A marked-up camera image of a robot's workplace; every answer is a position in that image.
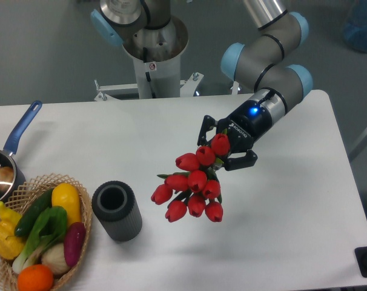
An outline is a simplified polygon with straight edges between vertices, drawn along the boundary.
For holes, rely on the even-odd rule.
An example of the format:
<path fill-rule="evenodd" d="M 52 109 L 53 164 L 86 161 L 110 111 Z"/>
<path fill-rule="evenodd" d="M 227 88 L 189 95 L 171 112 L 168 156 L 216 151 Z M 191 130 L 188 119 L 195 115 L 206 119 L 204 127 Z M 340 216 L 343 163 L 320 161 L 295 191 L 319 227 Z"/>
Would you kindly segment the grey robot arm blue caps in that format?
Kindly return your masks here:
<path fill-rule="evenodd" d="M 230 45 L 220 68 L 253 95 L 226 118 L 205 116 L 199 146 L 220 143 L 207 139 L 215 130 L 228 140 L 215 153 L 213 170 L 251 167 L 257 160 L 252 147 L 312 89 L 312 77 L 301 65 L 285 68 L 280 62 L 307 38 L 309 26 L 281 1 L 245 1 L 260 37 L 252 45 Z M 188 44 L 184 23 L 171 14 L 169 1 L 101 1 L 90 15 L 96 31 L 110 45 L 122 47 L 133 60 L 139 97 L 171 98 L 183 94 L 180 57 Z"/>

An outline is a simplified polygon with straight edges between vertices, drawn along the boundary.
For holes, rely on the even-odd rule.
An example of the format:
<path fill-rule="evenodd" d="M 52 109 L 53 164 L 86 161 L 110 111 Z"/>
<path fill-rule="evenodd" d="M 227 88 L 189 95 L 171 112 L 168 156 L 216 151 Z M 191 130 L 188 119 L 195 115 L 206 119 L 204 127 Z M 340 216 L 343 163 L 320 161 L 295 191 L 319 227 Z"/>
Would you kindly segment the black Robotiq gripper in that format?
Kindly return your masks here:
<path fill-rule="evenodd" d="M 258 157 L 250 149 L 277 121 L 288 112 L 284 97 L 274 89 L 260 89 L 238 106 L 226 118 L 216 121 L 210 115 L 203 117 L 197 146 L 208 146 L 207 133 L 216 129 L 224 132 L 230 143 L 230 154 L 242 153 L 236 158 L 227 158 L 223 164 L 226 171 L 239 170 L 255 165 Z"/>

